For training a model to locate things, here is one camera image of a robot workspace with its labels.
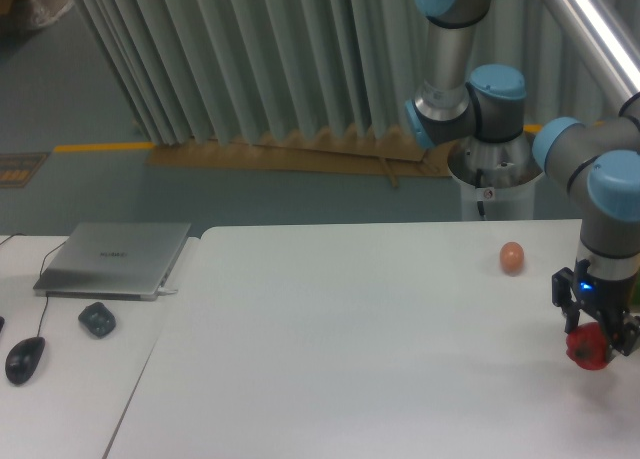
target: red fruit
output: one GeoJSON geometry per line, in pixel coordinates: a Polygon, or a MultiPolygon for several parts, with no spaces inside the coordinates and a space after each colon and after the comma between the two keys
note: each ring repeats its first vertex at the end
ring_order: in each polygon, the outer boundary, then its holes
{"type": "Polygon", "coordinates": [[[597,322],[578,326],[567,335],[567,356],[589,371],[607,367],[609,344],[597,322]]]}

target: egg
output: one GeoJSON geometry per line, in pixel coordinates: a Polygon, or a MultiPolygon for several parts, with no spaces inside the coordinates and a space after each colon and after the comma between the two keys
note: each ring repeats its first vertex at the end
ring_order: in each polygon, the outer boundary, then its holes
{"type": "Polygon", "coordinates": [[[517,242],[507,242],[500,249],[500,266],[507,274],[518,274],[524,265],[524,250],[517,242]]]}

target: floor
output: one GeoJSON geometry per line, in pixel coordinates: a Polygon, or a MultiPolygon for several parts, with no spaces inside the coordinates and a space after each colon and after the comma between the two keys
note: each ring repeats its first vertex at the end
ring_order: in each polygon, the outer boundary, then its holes
{"type": "MultiPolygon", "coordinates": [[[[138,142],[131,113],[75,10],[50,28],[0,38],[0,153],[138,142]]],[[[81,221],[225,225],[457,221],[450,179],[162,168],[148,151],[52,153],[23,189],[0,189],[0,234],[66,235],[81,221]]],[[[536,219],[579,217],[546,178],[536,219]]]]}

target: silver laptop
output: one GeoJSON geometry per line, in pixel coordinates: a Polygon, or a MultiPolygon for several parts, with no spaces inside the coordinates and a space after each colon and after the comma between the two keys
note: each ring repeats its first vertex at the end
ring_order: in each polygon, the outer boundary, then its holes
{"type": "Polygon", "coordinates": [[[82,223],[33,289],[39,295],[153,300],[190,224],[82,223]]]}

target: cable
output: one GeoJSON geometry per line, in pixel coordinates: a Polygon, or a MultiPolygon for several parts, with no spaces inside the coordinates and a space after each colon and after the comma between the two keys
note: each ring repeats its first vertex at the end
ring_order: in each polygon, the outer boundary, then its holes
{"type": "MultiPolygon", "coordinates": [[[[56,252],[58,249],[60,249],[66,243],[67,243],[67,241],[64,241],[62,244],[57,246],[55,249],[50,250],[47,253],[47,255],[44,256],[44,259],[42,259],[42,265],[40,266],[40,277],[42,277],[42,271],[44,271],[44,263],[47,262],[47,257],[49,257],[51,254],[56,252]]],[[[36,337],[40,337],[40,330],[42,329],[42,321],[44,320],[44,314],[45,314],[45,312],[47,312],[47,307],[49,307],[49,293],[46,294],[46,297],[47,297],[47,300],[44,303],[44,309],[42,310],[42,315],[40,316],[40,322],[38,323],[38,334],[36,334],[36,337]]]]}
{"type": "Polygon", "coordinates": [[[177,294],[178,290],[177,289],[166,289],[164,287],[159,287],[158,288],[158,295],[159,296],[172,296],[173,294],[177,294]]]}
{"type": "Polygon", "coordinates": [[[49,293],[47,293],[47,301],[44,303],[44,309],[42,310],[42,315],[40,316],[40,322],[38,323],[38,334],[36,334],[36,337],[40,337],[40,329],[42,329],[42,320],[44,319],[44,313],[47,312],[47,307],[49,307],[49,293]]]}
{"type": "MultiPolygon", "coordinates": [[[[478,169],[476,171],[476,195],[478,192],[478,189],[482,188],[482,176],[483,176],[483,172],[482,169],[478,169]]],[[[484,209],[484,201],[482,199],[479,199],[476,201],[476,205],[478,206],[478,214],[480,214],[480,217],[482,218],[483,221],[487,220],[487,213],[484,209]]]]}
{"type": "Polygon", "coordinates": [[[0,242],[0,246],[2,244],[4,244],[5,242],[7,242],[9,239],[12,239],[16,236],[24,236],[25,234],[21,233],[21,232],[16,232],[15,234],[11,234],[9,237],[7,237],[4,241],[0,242]]]}
{"type": "Polygon", "coordinates": [[[56,247],[55,249],[50,250],[49,252],[47,252],[47,255],[44,256],[44,259],[42,260],[42,265],[40,266],[40,277],[42,277],[42,271],[44,270],[44,263],[47,261],[47,257],[49,257],[51,254],[53,254],[54,252],[56,252],[58,249],[60,249],[62,246],[64,246],[67,243],[67,241],[64,241],[62,244],[60,244],[58,247],[56,247]]]}

